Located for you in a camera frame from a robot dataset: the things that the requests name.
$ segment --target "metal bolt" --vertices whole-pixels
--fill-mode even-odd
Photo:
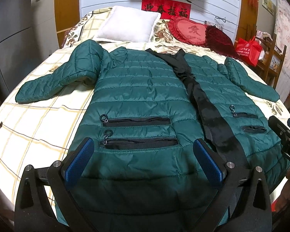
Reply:
[[[228,168],[234,168],[234,163],[233,162],[227,162],[227,167]]]
[[[259,173],[262,172],[262,168],[259,167],[259,166],[256,167],[256,170],[257,170]]]
[[[32,166],[31,166],[31,165],[28,165],[28,166],[25,167],[25,170],[26,170],[26,171],[30,171],[31,168],[32,168]]]
[[[61,161],[60,160],[56,160],[54,163],[53,163],[53,166],[54,167],[59,167],[61,165]]]

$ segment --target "zipper pull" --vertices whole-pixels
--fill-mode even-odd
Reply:
[[[232,111],[232,115],[233,115],[233,117],[236,115],[236,113],[235,113],[235,107],[234,107],[234,105],[230,105],[230,110]]]
[[[104,131],[104,140],[101,142],[102,145],[106,145],[107,144],[107,139],[108,137],[111,137],[113,135],[113,131],[112,130],[105,130]]]
[[[101,120],[102,122],[107,123],[107,122],[108,122],[108,116],[107,116],[106,114],[102,114],[102,115],[100,116],[100,120]]]

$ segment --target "red shopping bag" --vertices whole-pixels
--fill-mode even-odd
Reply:
[[[259,56],[263,48],[254,39],[255,37],[247,42],[246,40],[240,38],[235,50],[243,62],[255,67],[257,66]]]

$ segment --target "quilted jacket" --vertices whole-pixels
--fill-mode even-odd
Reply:
[[[244,92],[271,101],[278,94],[251,79],[234,59],[223,65],[207,56],[184,57],[249,165],[263,168],[273,190],[290,164],[282,157],[280,139]],[[52,74],[26,82],[16,101],[49,99],[75,81],[95,87],[69,148],[75,150],[85,137],[95,142],[94,154],[71,190],[84,213],[100,232],[187,231],[216,190],[193,155],[193,142],[204,139],[202,123],[173,69],[148,52],[120,47],[108,53],[87,40]],[[243,126],[261,131],[246,132]]]

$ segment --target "curtain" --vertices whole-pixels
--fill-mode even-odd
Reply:
[[[274,32],[277,34],[276,45],[283,50],[287,46],[285,61],[278,79],[276,91],[284,102],[290,93],[290,5],[286,0],[276,0],[276,22]]]

